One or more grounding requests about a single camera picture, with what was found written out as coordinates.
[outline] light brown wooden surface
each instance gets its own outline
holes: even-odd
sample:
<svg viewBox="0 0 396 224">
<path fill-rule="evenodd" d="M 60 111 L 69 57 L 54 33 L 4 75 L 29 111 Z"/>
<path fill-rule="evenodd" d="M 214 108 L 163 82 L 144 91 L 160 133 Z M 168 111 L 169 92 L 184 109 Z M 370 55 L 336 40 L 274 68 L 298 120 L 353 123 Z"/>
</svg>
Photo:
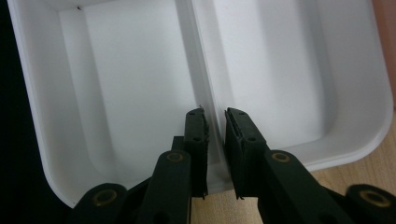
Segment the light brown wooden surface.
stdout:
<svg viewBox="0 0 396 224">
<path fill-rule="evenodd" d="M 334 191 L 345 194 L 354 184 L 370 184 L 396 195 L 396 114 L 389 133 L 381 145 L 362 160 L 313 172 L 317 181 Z M 193 224 L 262 223 L 257 200 L 236 200 L 233 190 L 192 200 Z"/>
</svg>

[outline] white plastic tray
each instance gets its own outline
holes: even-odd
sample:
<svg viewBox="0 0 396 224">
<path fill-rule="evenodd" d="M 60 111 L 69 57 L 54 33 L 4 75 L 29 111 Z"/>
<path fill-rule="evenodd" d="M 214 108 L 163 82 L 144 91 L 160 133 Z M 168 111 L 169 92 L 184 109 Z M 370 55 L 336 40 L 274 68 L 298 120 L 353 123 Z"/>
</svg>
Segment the white plastic tray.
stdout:
<svg viewBox="0 0 396 224">
<path fill-rule="evenodd" d="M 229 106 L 309 170 L 362 158 L 390 125 L 370 0 L 8 4 L 44 170 L 72 207 L 98 184 L 148 178 L 198 105 L 211 193 L 233 186 L 222 151 Z"/>
</svg>

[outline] black background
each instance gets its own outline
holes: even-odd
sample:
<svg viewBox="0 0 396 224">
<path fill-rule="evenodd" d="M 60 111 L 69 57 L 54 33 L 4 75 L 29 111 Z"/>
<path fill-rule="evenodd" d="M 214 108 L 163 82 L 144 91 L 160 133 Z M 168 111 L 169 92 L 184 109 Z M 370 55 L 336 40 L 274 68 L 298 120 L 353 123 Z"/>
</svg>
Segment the black background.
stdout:
<svg viewBox="0 0 396 224">
<path fill-rule="evenodd" d="M 0 0 L 0 76 L 0 223 L 64 223 L 70 208 L 44 177 L 6 0 Z"/>
</svg>

